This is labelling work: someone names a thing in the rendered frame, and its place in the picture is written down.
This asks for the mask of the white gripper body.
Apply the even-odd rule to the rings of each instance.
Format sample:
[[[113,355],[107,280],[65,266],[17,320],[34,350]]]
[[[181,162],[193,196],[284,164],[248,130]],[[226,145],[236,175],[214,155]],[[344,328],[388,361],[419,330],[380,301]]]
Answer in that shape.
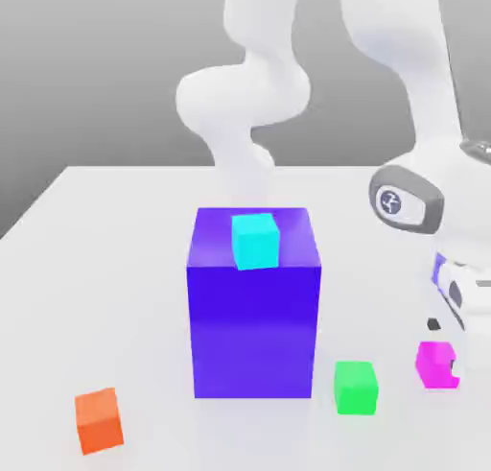
[[[456,365],[491,365],[491,322],[440,322],[440,336],[456,354]]]

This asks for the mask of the small magenta cube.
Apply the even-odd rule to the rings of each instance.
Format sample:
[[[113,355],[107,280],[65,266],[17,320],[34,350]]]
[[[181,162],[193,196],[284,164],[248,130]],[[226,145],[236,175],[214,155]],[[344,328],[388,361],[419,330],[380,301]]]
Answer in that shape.
[[[456,389],[460,379],[453,374],[456,353],[448,341],[421,341],[415,368],[425,389]]]

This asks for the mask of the small green cube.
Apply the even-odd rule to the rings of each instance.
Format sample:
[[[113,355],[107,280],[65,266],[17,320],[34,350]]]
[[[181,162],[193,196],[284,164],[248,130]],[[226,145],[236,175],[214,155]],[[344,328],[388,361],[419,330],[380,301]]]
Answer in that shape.
[[[379,385],[373,364],[368,361],[336,361],[334,396],[338,414],[374,415]]]

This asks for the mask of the small cyan cube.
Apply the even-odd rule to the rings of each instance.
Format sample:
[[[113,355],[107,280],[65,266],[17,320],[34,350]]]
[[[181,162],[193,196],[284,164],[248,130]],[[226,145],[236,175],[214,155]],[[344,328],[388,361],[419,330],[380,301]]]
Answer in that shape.
[[[280,231],[270,213],[231,218],[232,252],[239,271],[279,267]]]

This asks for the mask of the small orange cube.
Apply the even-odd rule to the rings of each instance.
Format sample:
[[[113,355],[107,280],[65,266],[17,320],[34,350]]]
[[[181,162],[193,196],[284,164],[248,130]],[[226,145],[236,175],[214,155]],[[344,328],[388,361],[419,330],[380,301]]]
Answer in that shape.
[[[124,444],[115,388],[75,397],[76,425],[84,455]]]

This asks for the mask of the large purple box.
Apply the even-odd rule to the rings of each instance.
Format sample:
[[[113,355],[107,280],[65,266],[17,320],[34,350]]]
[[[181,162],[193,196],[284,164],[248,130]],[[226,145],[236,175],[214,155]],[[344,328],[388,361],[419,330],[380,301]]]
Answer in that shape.
[[[239,271],[232,219],[247,208],[201,207],[186,266],[197,398],[312,394],[321,261],[304,208],[271,208],[275,269]]]

